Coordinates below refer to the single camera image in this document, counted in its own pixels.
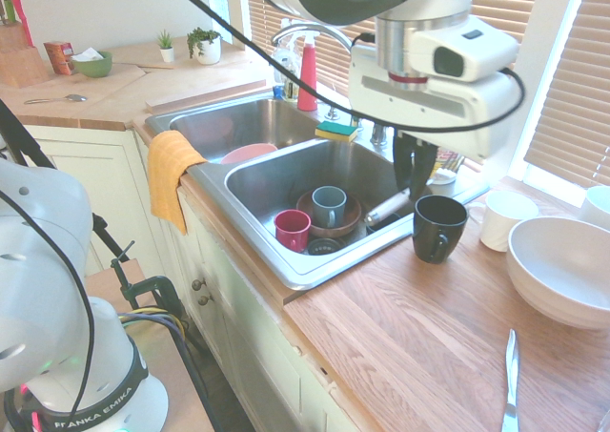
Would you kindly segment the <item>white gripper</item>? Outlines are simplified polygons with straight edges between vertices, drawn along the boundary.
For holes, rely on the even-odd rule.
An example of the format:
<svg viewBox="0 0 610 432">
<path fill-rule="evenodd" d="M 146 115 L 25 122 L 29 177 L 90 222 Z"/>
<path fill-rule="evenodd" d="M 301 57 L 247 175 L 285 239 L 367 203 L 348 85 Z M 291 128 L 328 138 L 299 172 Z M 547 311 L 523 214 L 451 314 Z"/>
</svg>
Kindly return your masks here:
<svg viewBox="0 0 610 432">
<path fill-rule="evenodd" d="M 418 200 L 436 163 L 436 145 L 475 161 L 487 159 L 502 147 L 508 127 L 501 122 L 469 132 L 458 128 L 508 113 L 519 101 L 519 87 L 514 78 L 498 72 L 475 83 L 430 77 L 422 90 L 402 89 L 377 65 L 372 47 L 356 45 L 351 50 L 348 98 L 360 117 L 379 119 L 395 128 L 429 130 L 415 133 L 422 139 L 416 143 L 408 134 L 395 134 L 393 140 L 397 188 L 410 188 L 410 199 Z"/>
</svg>

